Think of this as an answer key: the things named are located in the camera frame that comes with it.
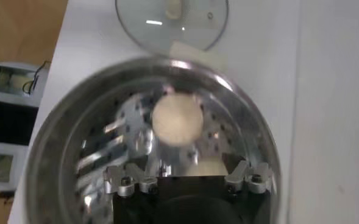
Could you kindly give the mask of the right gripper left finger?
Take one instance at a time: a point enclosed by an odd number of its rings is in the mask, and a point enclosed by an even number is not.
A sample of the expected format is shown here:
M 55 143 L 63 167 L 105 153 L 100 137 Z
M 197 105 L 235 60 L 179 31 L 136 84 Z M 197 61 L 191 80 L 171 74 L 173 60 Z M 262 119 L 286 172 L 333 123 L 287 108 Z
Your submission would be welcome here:
M 147 176 L 145 171 L 134 163 L 108 166 L 103 172 L 104 192 L 120 197 L 131 197 L 136 187 L 144 194 L 154 194 L 158 187 L 156 177 Z

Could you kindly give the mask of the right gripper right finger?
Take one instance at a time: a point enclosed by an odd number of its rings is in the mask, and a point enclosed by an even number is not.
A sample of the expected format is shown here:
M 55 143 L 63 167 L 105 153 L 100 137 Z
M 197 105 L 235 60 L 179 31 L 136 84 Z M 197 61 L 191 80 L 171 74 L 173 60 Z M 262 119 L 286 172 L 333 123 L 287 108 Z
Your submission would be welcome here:
M 263 194 L 271 190 L 272 170 L 268 163 L 251 166 L 247 161 L 241 160 L 234 170 L 224 177 L 226 186 L 234 193 L 244 188 L 253 194 Z

